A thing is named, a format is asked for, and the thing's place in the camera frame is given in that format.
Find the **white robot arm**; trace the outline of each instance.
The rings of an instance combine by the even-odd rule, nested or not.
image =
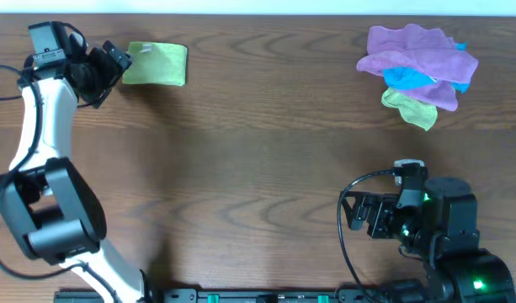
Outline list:
[[[9,170],[28,154],[36,125],[41,127],[40,140],[33,156],[19,168],[25,180],[1,184],[0,178],[0,186],[7,187],[0,194],[0,212],[27,257],[70,268],[104,302],[134,303],[150,295],[146,277],[105,239],[106,223],[100,203],[70,163],[72,120],[78,97],[98,107],[131,59],[109,41],[104,44],[105,52],[95,48],[87,55],[85,40],[74,34],[67,36],[64,26],[47,22],[29,27],[36,67],[29,69],[33,87],[22,87],[24,124]],[[33,89],[42,106],[39,124]],[[32,211],[27,205],[36,201],[22,199],[21,188],[28,189],[29,194],[36,192],[37,199],[39,193],[53,194],[58,208]]]
[[[71,84],[65,79],[48,78],[34,82],[40,93],[42,127],[40,142],[35,154],[21,168],[21,171],[45,165],[46,160],[56,157],[72,157],[72,119],[76,113],[78,98]],[[19,149],[11,161],[9,170],[15,167],[28,153],[35,133],[35,98],[30,87],[22,90],[24,98],[24,124]]]

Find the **purple towel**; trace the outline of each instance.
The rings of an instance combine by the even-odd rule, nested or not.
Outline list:
[[[387,68],[405,66],[436,80],[427,87],[401,90],[411,98],[454,111],[458,107],[450,82],[469,83],[478,60],[456,50],[454,39],[442,29],[424,29],[408,24],[403,29],[372,26],[368,33],[368,55],[357,63],[357,70],[383,77]]]

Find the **microfiber cloth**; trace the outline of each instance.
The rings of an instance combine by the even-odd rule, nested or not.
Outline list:
[[[399,109],[400,115],[407,123],[422,127],[426,131],[432,128],[437,120],[435,105],[409,98],[394,88],[389,88],[383,93],[381,102],[386,107]]]
[[[186,79],[187,48],[182,45],[131,42],[132,66],[123,74],[123,84],[183,86]]]
[[[371,27],[367,51],[369,55],[357,63],[359,71],[383,76],[385,69],[410,67],[435,79],[436,83],[402,92],[451,111],[458,107],[451,82],[470,83],[478,66],[478,60],[456,49],[454,39],[447,37],[443,30],[427,30],[416,24],[408,24],[403,29]]]
[[[455,48],[458,51],[465,51],[467,44],[456,43]],[[437,82],[437,80],[432,79],[428,75],[412,69],[411,67],[403,66],[383,70],[383,77],[385,78],[385,83],[389,86],[389,88],[400,90],[421,88],[423,86]],[[469,83],[452,82],[452,87],[461,93],[465,93],[469,88]]]

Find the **blue towel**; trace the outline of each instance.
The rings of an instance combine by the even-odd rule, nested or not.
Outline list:
[[[456,43],[458,51],[465,51],[466,48],[467,43]],[[400,90],[421,88],[437,82],[437,80],[418,72],[414,68],[403,66],[383,70],[383,77],[385,78],[386,85]],[[469,83],[452,83],[452,87],[461,93],[465,93],[467,88],[469,88]]]

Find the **green cloth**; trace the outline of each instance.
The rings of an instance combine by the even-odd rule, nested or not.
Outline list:
[[[381,97],[383,105],[393,109],[399,109],[400,115],[407,123],[415,124],[428,131],[437,120],[437,108],[435,105],[420,102],[410,98],[394,88],[387,89]]]
[[[185,84],[186,47],[169,43],[131,42],[128,53],[134,61],[123,74],[123,84]]]

